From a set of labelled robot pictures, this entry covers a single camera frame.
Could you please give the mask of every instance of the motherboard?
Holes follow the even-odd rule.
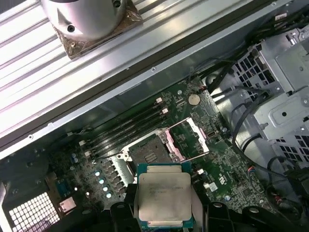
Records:
[[[179,82],[50,155],[58,201],[103,210],[124,199],[140,163],[191,162],[192,184],[241,212],[271,209],[264,188],[230,144],[230,133],[200,83]]]

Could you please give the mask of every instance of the cable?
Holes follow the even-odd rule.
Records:
[[[241,108],[242,106],[245,106],[245,107],[247,107],[247,103],[241,103],[241,104],[239,104],[238,106],[236,106],[232,111],[231,111],[231,113],[230,113],[230,118],[229,118],[229,126],[230,126],[230,129],[232,129],[232,120],[233,120],[233,115],[234,115],[234,113],[235,113],[235,111],[237,111],[239,108]]]
[[[262,138],[261,134],[256,134],[255,136],[251,137],[250,139],[248,139],[248,141],[245,143],[245,145],[242,147],[242,152],[245,152],[247,146],[256,139]]]
[[[246,53],[248,52],[247,50],[247,45],[242,46],[239,48],[235,55],[233,55],[230,60],[239,60],[241,57],[243,57]],[[224,77],[228,74],[230,69],[233,67],[235,63],[228,63],[225,65],[225,67],[219,72],[218,76],[214,79],[214,81],[208,86],[208,91],[211,94],[217,87],[219,87],[220,83],[223,81]]]
[[[233,138],[232,138],[232,145],[234,147],[234,149],[236,150],[236,152],[243,158],[245,159],[246,161],[248,161],[248,163],[250,163],[251,165],[253,165],[255,168],[258,168],[264,172],[267,172],[267,173],[271,173],[271,174],[275,174],[277,176],[281,176],[281,177],[284,177],[286,178],[284,175],[280,174],[280,173],[277,173],[277,172],[274,172],[272,170],[268,170],[267,168],[261,166],[260,164],[254,162],[252,159],[250,159],[249,157],[247,157],[243,151],[237,146],[236,144],[236,137],[240,131],[240,128],[243,124],[243,122],[245,121],[245,119],[247,118],[247,116],[253,112],[260,103],[262,103],[263,101],[265,100],[265,96],[264,94],[261,94],[259,95],[251,104],[250,106],[245,110],[245,112],[242,114],[242,116],[240,117],[239,121],[237,122],[236,126],[235,126],[235,130],[233,131]]]
[[[286,158],[286,157],[283,157],[283,156],[276,156],[276,157],[273,157],[269,160],[268,164],[267,164],[267,169],[268,170],[271,170],[271,167],[272,167],[272,164],[274,163],[275,160],[285,160],[285,161],[288,161],[290,162],[296,169],[300,169],[299,165],[294,162],[293,160],[289,159],[289,158]],[[270,173],[268,173],[268,177],[269,177],[269,183],[268,185],[272,185],[272,175]]]
[[[252,92],[252,93],[258,93],[258,94],[265,92],[265,90],[258,89],[258,88],[250,88],[250,87],[246,87],[246,86],[235,86],[235,89],[230,87],[230,88],[227,88],[226,90],[223,90],[221,93],[217,93],[217,94],[212,95],[211,97],[217,98],[217,97],[220,97],[222,95],[225,95],[226,93],[232,92],[233,90],[240,90],[240,89],[243,89],[245,91],[249,91],[249,92]]]

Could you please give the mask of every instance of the chip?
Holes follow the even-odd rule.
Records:
[[[246,189],[242,192],[242,194],[243,194],[245,197],[247,197],[247,196],[249,196],[249,195],[251,194],[251,191],[250,191],[250,189],[246,188]]]
[[[230,163],[231,163],[231,164],[235,164],[235,163],[238,162],[238,159],[237,159],[235,156],[230,157],[229,160],[230,160]]]

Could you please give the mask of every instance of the green circuit board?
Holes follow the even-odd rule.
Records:
[[[149,101],[161,97],[165,102],[169,116],[162,126],[169,127],[191,117],[206,135],[206,143],[211,152],[193,160],[192,164],[197,169],[204,170],[201,180],[210,185],[205,189],[205,194],[212,201],[223,202],[237,212],[250,205],[271,209],[267,198],[261,194],[263,186],[254,174],[250,176],[252,185],[249,183],[247,177],[249,165],[233,150],[228,140],[228,132],[222,132],[225,125],[209,93],[206,91],[199,93],[198,105],[189,104],[190,95],[196,94],[197,91],[196,84],[182,81]],[[176,147],[187,159],[203,153],[197,134],[192,131],[188,123],[184,122],[172,128],[171,132]]]
[[[96,132],[93,137],[95,133],[89,133],[85,145],[70,144],[64,150],[53,154],[51,163],[58,178],[67,181],[70,186],[68,191],[72,192],[74,186],[78,186],[79,202],[85,206],[96,205],[102,209],[122,200],[122,185],[133,182],[134,168],[132,171],[130,167],[133,163],[138,164],[139,156],[151,151],[148,159],[153,159],[153,153],[158,149],[162,156],[156,156],[157,161],[172,162],[169,153],[163,151],[166,147],[160,145],[158,136],[148,137],[132,146],[130,156],[133,161],[125,162],[123,159],[111,157],[94,163],[90,157],[85,157],[85,151],[91,150],[92,160],[98,156],[116,154],[124,146],[147,133],[171,127],[190,117],[203,133],[210,150],[210,153],[192,161],[192,175],[199,175],[199,181],[204,184],[205,194],[210,200],[223,202],[237,212],[250,205],[271,209],[266,196],[261,194],[263,187],[254,173],[250,173],[252,183],[249,183],[248,163],[233,150],[229,142],[229,132],[222,130],[225,127],[223,118],[209,93],[199,91],[199,85],[200,83],[179,82],[104,123],[99,128],[101,134]],[[198,95],[198,98],[189,99],[193,95]],[[158,98],[161,98],[162,102],[156,105],[154,102]],[[162,109],[168,110],[164,116],[157,113]],[[170,133],[175,147],[186,159],[203,154],[197,133],[186,121],[171,128]],[[72,153],[76,154],[78,162],[74,163],[69,157]],[[94,175],[96,170],[101,171],[100,176]],[[198,170],[203,170],[203,173],[198,174]],[[103,185],[99,183],[101,178],[104,178],[104,185],[109,186],[108,192],[112,193],[112,197],[106,197],[107,192],[103,191]],[[88,191],[91,194],[85,196],[84,193]]]

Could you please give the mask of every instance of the silver cylinder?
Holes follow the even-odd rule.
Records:
[[[67,38],[97,40],[122,20],[126,0],[41,0],[47,17]]]

